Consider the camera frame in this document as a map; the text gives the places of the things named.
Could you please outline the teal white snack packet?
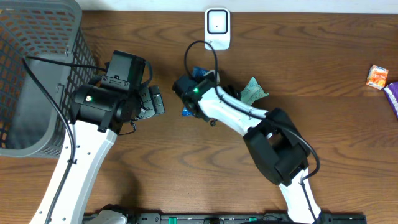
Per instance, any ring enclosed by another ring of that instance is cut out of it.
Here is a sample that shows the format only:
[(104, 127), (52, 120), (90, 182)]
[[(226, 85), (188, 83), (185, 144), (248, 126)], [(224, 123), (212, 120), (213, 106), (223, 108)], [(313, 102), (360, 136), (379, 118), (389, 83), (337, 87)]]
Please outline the teal white snack packet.
[(257, 80), (252, 77), (245, 88), (241, 91), (241, 101), (247, 105), (252, 105), (255, 101), (260, 100), (261, 98), (265, 98), (269, 96), (266, 93), (260, 84), (258, 84)]

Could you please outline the blue snack wrapper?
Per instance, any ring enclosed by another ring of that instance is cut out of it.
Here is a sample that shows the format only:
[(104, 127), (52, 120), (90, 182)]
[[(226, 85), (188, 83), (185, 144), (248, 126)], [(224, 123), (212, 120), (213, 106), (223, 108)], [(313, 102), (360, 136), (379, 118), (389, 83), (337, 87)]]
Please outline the blue snack wrapper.
[[(200, 68), (200, 67), (194, 67), (193, 71), (192, 71), (192, 75), (195, 78), (200, 78), (200, 77), (204, 77), (206, 73), (208, 73), (209, 70), (204, 69), (204, 68)], [(182, 110), (182, 116), (192, 116), (192, 112), (189, 111), (186, 107), (183, 108)]]

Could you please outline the orange Kleenex tissue pack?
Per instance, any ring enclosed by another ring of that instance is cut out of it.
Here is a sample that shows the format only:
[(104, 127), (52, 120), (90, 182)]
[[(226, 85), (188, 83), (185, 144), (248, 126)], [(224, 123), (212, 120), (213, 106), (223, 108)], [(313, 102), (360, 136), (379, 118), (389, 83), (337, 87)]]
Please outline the orange Kleenex tissue pack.
[(387, 69), (379, 67), (377, 65), (373, 65), (369, 69), (366, 84), (368, 86), (381, 90), (386, 85), (388, 73), (389, 71)]

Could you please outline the red purple snack bag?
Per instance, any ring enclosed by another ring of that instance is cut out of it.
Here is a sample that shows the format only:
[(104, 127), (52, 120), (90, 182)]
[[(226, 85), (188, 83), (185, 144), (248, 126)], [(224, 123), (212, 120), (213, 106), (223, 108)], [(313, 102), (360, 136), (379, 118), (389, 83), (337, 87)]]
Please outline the red purple snack bag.
[(394, 113), (394, 116), (398, 118), (398, 97), (397, 97), (397, 88), (398, 88), (398, 83), (393, 82), (388, 84), (384, 89), (384, 93), (386, 95), (386, 98), (391, 106), (391, 109)]

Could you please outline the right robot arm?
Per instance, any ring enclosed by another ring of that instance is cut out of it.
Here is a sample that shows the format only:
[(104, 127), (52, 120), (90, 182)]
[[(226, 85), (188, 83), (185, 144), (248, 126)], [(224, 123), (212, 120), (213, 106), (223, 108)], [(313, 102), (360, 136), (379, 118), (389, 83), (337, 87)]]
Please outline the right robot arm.
[(320, 222), (321, 210), (308, 183), (320, 160), (285, 111), (249, 106), (209, 78), (184, 75), (172, 89), (194, 117), (220, 121), (243, 137), (259, 172), (280, 188), (294, 223)]

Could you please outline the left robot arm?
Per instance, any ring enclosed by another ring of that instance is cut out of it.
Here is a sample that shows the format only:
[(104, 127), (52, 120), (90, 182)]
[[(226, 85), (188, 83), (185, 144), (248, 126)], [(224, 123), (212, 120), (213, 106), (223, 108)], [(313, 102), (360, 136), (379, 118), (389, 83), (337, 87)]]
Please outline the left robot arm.
[(98, 171), (121, 128), (164, 114), (159, 87), (144, 81), (149, 61), (114, 51), (99, 75), (70, 96), (69, 117), (61, 116), (61, 155), (32, 223), (81, 223)]

